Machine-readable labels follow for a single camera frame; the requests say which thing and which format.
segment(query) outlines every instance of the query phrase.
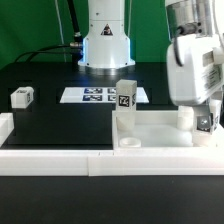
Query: black cable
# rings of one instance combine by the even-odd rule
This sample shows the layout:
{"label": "black cable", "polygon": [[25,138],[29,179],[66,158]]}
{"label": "black cable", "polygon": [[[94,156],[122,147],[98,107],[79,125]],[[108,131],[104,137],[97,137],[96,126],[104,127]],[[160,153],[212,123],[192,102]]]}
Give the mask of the black cable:
{"label": "black cable", "polygon": [[175,37],[174,37],[174,42],[173,42],[173,50],[174,50],[174,56],[176,59],[176,63],[180,66],[183,67],[183,63],[180,60],[180,54],[179,54],[179,46],[178,46],[178,37],[180,36],[182,30],[180,28],[177,29]]}
{"label": "black cable", "polygon": [[82,42],[83,38],[82,38],[82,35],[80,34],[79,24],[78,24],[73,0],[67,0],[67,2],[68,2],[68,8],[69,8],[69,12],[70,12],[71,20],[72,20],[72,27],[75,33],[74,39],[76,42]]}
{"label": "black cable", "polygon": [[39,51],[48,51],[48,50],[54,50],[54,49],[59,49],[59,48],[68,48],[70,47],[70,45],[53,45],[53,46],[49,46],[49,47],[44,47],[39,49],[38,51],[35,51],[34,53],[32,53],[26,60],[26,62],[30,62],[36,55],[39,54]]}
{"label": "black cable", "polygon": [[175,55],[176,62],[180,67],[183,67],[184,65],[180,60],[178,37],[180,35],[194,34],[197,31],[198,31],[197,23],[188,23],[188,24],[185,24],[183,26],[179,26],[176,30],[176,34],[175,34],[175,37],[174,37],[173,48],[174,48],[174,55]]}
{"label": "black cable", "polygon": [[37,55],[37,54],[72,54],[72,52],[30,51],[30,52],[25,52],[25,53],[19,55],[19,56],[15,59],[14,63],[18,62],[18,60],[19,60],[20,58],[22,58],[23,56],[28,55],[28,54],[36,54],[36,55]]}

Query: black table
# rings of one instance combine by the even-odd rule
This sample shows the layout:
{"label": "black table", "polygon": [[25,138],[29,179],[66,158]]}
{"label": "black table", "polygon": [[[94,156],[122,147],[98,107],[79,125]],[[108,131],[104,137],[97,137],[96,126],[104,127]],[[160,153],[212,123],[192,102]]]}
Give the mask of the black table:
{"label": "black table", "polygon": [[[62,63],[5,67],[0,72],[0,111],[12,111],[9,94],[19,86],[33,86],[35,101],[25,111],[13,111],[16,130],[4,148],[70,144],[75,149],[80,144],[84,149],[91,144],[110,149],[113,105],[60,105],[58,98],[65,86],[115,86],[120,78],[137,79],[145,88],[151,103],[139,109],[175,109],[160,63],[137,64],[135,72],[119,77],[80,74]],[[87,126],[88,135],[94,131],[90,139],[82,136]],[[67,130],[75,135],[66,136]],[[1,224],[223,224],[223,211],[223,176],[0,177]]]}
{"label": "black table", "polygon": [[[150,100],[138,110],[174,110],[165,63],[139,63],[116,76],[89,75],[71,63],[15,63],[0,72],[0,112],[13,112],[15,130],[4,148],[112,149],[114,104],[60,104],[65,87],[115,87],[120,79],[137,80]],[[26,110],[12,110],[10,94],[18,87],[34,88]]]}

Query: small white cube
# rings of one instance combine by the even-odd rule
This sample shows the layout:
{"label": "small white cube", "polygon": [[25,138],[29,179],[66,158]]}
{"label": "small white cube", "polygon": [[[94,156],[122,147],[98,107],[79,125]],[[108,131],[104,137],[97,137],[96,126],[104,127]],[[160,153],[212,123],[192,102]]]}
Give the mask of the small white cube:
{"label": "small white cube", "polygon": [[121,79],[116,84],[116,110],[136,110],[137,81]]}
{"label": "small white cube", "polygon": [[131,131],[135,126],[137,81],[123,80],[116,84],[117,127]]}
{"label": "small white cube", "polygon": [[34,89],[32,87],[20,87],[11,94],[12,108],[25,109],[33,101]]}

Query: printed marker sheet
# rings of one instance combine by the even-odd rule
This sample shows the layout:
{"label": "printed marker sheet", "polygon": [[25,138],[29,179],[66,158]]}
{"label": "printed marker sheet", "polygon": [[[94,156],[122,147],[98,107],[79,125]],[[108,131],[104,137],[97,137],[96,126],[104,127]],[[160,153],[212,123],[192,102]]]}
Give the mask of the printed marker sheet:
{"label": "printed marker sheet", "polygon": [[[137,103],[149,103],[144,88],[137,88]],[[116,103],[114,87],[67,87],[60,103]]]}

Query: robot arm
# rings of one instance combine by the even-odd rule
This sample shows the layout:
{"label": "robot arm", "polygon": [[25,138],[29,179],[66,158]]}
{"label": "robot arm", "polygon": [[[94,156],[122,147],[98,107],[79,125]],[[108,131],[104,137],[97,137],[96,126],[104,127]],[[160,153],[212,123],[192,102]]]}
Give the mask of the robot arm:
{"label": "robot arm", "polygon": [[171,45],[167,52],[170,96],[196,106],[223,86],[223,0],[166,0]]}

